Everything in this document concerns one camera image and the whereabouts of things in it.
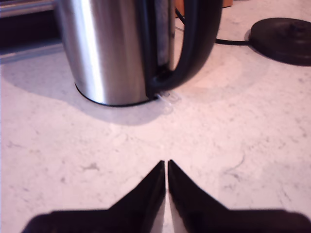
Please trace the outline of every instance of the black pointed tip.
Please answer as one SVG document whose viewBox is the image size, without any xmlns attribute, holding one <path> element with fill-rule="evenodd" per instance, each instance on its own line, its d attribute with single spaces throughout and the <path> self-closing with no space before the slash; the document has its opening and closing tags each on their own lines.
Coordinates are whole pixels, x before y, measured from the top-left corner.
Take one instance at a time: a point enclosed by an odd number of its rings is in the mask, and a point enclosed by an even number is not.
<svg viewBox="0 0 311 233">
<path fill-rule="evenodd" d="M 160 161 L 136 188 L 114 204 L 109 211 L 146 213 L 148 208 L 160 206 L 165 193 L 165 163 Z"/>
<path fill-rule="evenodd" d="M 169 191 L 179 212 L 203 212 L 228 209 L 199 188 L 173 161 L 168 163 Z"/>
</svg>

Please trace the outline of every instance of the countertop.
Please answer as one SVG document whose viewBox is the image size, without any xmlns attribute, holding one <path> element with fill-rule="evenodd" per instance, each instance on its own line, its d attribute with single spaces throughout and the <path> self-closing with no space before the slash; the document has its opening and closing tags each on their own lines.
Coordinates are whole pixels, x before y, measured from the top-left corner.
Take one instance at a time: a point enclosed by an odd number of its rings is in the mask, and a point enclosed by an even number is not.
<svg viewBox="0 0 311 233">
<path fill-rule="evenodd" d="M 218 38 L 243 40 L 269 17 L 311 21 L 311 1 L 235 1 Z M 176 30 L 176 60 L 182 36 Z M 77 92 L 61 45 L 3 58 L 2 232 L 52 210 L 109 208 L 170 159 L 228 208 L 311 218 L 311 67 L 215 45 L 174 92 L 172 107 L 104 107 Z M 173 232 L 168 200 L 163 232 Z"/>
</svg>

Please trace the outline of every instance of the kettle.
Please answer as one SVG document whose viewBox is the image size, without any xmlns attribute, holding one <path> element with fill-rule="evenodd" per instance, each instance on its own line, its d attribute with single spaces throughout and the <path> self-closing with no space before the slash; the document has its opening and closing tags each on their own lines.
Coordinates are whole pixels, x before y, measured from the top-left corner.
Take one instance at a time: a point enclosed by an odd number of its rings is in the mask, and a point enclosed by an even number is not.
<svg viewBox="0 0 311 233">
<path fill-rule="evenodd" d="M 153 100 L 193 77 L 219 29 L 222 0 L 185 0 L 185 31 L 173 70 L 174 0 L 56 0 L 63 46 L 79 92 L 96 103 Z"/>
</svg>

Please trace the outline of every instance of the black kettle base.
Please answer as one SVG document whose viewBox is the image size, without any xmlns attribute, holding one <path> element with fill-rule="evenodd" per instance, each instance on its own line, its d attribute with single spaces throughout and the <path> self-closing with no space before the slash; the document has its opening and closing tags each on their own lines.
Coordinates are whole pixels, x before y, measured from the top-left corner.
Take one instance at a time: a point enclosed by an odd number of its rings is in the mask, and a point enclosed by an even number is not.
<svg viewBox="0 0 311 233">
<path fill-rule="evenodd" d="M 311 66 L 311 23 L 291 18 L 268 18 L 253 25 L 250 45 L 259 53 L 297 66 Z"/>
<path fill-rule="evenodd" d="M 93 102 L 93 103 L 96 103 L 96 104 L 99 104 L 99 105 L 102 105 L 102 106 L 106 106 L 106 107 L 115 107 L 115 108 L 125 108 L 125 107 L 133 107 L 133 106 L 138 106 L 138 105 L 142 105 L 142 104 L 145 104 L 145 103 L 149 103 L 151 101 L 154 101 L 157 99 L 157 97 L 155 97 L 153 100 L 146 100 L 146 101 L 143 101 L 143 102 L 138 102 L 138 103 L 132 103 L 132 104 L 124 104 L 124 105 L 109 105 L 109 104 L 104 104 L 104 103 L 98 103 L 94 100 L 91 100 L 90 98 L 86 97 L 84 94 L 82 94 L 82 92 L 79 90 L 79 88 L 77 87 L 77 85 L 75 84 L 78 92 L 84 97 L 86 98 L 87 100 Z"/>
</svg>

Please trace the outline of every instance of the wooden object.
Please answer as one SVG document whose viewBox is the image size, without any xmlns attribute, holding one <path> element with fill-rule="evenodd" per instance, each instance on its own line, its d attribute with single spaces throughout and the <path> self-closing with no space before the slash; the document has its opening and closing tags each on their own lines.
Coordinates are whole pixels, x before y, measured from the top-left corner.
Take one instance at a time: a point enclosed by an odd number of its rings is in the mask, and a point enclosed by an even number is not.
<svg viewBox="0 0 311 233">
<path fill-rule="evenodd" d="M 223 0 L 224 4 L 223 7 L 228 7 L 228 6 L 232 6 L 233 4 L 233 0 Z M 185 11 L 184 11 L 184 0 L 175 0 L 175 7 L 179 10 L 179 12 L 184 15 Z"/>
<path fill-rule="evenodd" d="M 232 6 L 233 0 L 224 0 L 223 7 Z"/>
</svg>

